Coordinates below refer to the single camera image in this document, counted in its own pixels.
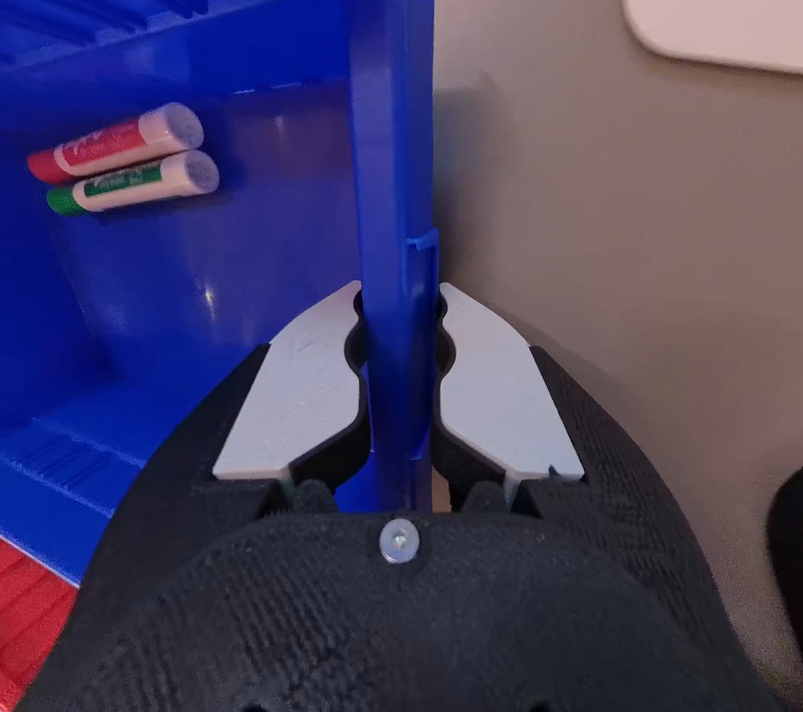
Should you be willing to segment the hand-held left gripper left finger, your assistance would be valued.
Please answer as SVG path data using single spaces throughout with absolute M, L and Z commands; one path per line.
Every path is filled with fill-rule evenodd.
M 364 381 L 347 357 L 359 281 L 342 286 L 270 341 L 212 469 L 218 480 L 301 480 L 326 442 L 358 421 Z

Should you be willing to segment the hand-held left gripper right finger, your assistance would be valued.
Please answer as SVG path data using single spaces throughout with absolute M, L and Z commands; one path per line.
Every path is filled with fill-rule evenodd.
M 435 468 L 459 492 L 492 481 L 506 499 L 530 480 L 580 481 L 585 468 L 526 339 L 450 283 L 440 300 Z

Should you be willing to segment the blue plastic bin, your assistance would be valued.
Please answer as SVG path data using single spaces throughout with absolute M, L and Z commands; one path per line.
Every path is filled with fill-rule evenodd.
M 2 0 L 2 539 L 71 584 L 155 449 L 359 279 L 374 456 L 423 507 L 435 355 L 434 0 Z M 205 197 L 56 215 L 26 157 L 170 102 Z

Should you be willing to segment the green dry erase marker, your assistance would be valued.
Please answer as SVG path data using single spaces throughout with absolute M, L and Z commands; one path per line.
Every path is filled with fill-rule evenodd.
M 100 213 L 130 205 L 214 193 L 220 182 L 212 158 L 196 149 L 88 178 L 72 187 L 81 209 Z

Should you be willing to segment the green marker cap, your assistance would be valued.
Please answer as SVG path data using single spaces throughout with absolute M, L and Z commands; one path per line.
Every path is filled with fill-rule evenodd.
M 59 216 L 72 217 L 87 213 L 75 199 L 74 186 L 56 186 L 46 192 L 46 202 Z

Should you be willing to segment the red dry erase marker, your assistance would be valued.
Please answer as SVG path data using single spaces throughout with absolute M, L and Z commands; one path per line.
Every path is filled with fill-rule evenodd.
M 169 103 L 61 144 L 53 158 L 66 174 L 88 176 L 199 148 L 203 141 L 197 115 Z

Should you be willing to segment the red plastic bin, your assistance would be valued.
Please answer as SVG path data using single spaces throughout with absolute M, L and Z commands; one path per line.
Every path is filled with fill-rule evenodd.
M 41 669 L 77 588 L 1 541 L 1 710 L 13 710 Z

